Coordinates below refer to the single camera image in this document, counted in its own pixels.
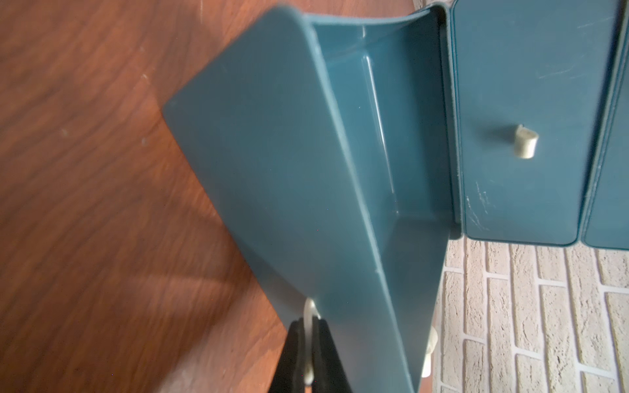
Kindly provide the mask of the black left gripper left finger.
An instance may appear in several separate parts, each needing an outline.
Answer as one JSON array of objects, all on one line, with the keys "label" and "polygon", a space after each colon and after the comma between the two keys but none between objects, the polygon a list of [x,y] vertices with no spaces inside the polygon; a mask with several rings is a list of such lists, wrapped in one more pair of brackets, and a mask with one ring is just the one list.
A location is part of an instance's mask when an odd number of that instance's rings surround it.
[{"label": "black left gripper left finger", "polygon": [[306,335],[303,319],[293,321],[279,357],[268,393],[304,393]]}]

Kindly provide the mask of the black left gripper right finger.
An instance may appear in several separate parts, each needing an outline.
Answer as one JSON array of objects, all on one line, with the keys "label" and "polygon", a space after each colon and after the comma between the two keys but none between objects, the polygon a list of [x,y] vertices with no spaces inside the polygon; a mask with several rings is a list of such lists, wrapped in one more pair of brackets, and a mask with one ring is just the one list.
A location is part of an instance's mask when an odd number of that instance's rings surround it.
[{"label": "black left gripper right finger", "polygon": [[332,333],[324,319],[313,318],[313,393],[352,393],[337,353]]}]

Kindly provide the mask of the teal drawer cabinet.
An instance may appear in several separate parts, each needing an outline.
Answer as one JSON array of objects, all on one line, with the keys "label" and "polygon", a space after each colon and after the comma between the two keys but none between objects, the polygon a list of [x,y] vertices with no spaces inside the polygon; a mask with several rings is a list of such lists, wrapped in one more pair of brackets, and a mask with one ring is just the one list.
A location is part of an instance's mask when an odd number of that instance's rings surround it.
[{"label": "teal drawer cabinet", "polygon": [[581,241],[589,247],[628,249],[627,10],[622,17],[601,119]]}]

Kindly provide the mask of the teal pulled-out drawer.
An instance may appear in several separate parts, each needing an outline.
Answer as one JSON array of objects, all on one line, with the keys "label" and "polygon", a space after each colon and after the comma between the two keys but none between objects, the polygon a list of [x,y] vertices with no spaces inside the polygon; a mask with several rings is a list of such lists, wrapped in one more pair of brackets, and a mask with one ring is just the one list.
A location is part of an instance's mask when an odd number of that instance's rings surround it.
[{"label": "teal pulled-out drawer", "polygon": [[465,233],[576,242],[622,1],[458,1]]}]

